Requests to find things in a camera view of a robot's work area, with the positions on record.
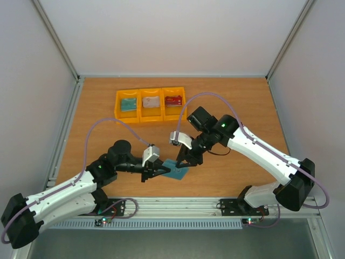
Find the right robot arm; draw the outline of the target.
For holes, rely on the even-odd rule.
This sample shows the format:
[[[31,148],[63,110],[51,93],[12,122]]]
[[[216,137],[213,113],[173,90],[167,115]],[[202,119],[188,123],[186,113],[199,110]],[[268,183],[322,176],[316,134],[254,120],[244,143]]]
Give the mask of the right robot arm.
[[[276,203],[293,212],[300,210],[314,186],[314,162],[300,161],[278,151],[228,114],[217,119],[198,107],[188,116],[188,122],[200,132],[196,138],[178,131],[171,132],[169,138],[171,144],[180,146],[176,158],[178,168],[201,165],[204,153],[221,144],[246,156],[276,179],[270,184],[249,185],[242,190],[237,206],[243,215]]]

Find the teal card holder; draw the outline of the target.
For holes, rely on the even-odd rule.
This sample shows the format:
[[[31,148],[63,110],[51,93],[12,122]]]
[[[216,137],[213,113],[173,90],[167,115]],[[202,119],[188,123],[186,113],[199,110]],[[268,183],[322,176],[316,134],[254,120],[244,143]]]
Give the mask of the teal card holder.
[[[189,171],[188,167],[177,168],[176,161],[171,160],[171,159],[166,159],[162,165],[170,169],[169,173],[164,173],[162,175],[164,177],[175,179],[175,180],[182,180],[187,174],[187,172]]]

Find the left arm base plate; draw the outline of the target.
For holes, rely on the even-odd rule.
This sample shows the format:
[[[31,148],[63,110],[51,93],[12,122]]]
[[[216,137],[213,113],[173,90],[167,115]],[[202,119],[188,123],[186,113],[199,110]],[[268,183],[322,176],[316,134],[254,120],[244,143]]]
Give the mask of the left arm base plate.
[[[107,204],[103,207],[96,206],[96,208],[87,213],[89,216],[124,216],[126,207],[126,200],[125,199],[109,199]]]

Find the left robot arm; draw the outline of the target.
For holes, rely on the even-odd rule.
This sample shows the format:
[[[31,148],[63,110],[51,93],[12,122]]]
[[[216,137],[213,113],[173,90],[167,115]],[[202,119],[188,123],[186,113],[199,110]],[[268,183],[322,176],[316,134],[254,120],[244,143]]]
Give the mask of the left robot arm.
[[[149,146],[140,158],[133,156],[131,149],[127,140],[118,140],[71,179],[34,195],[12,196],[1,216],[1,242],[18,249],[58,220],[91,212],[104,214],[109,202],[102,188],[115,181],[118,172],[139,173],[145,182],[171,171],[159,159],[156,146]]]

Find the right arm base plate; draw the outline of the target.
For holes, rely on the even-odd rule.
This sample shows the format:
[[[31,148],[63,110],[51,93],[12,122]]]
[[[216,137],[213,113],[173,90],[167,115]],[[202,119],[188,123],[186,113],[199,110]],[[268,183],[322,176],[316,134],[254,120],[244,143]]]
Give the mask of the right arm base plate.
[[[245,201],[238,199],[220,199],[216,208],[221,211],[222,216],[268,216],[268,208],[260,206],[253,208]]]

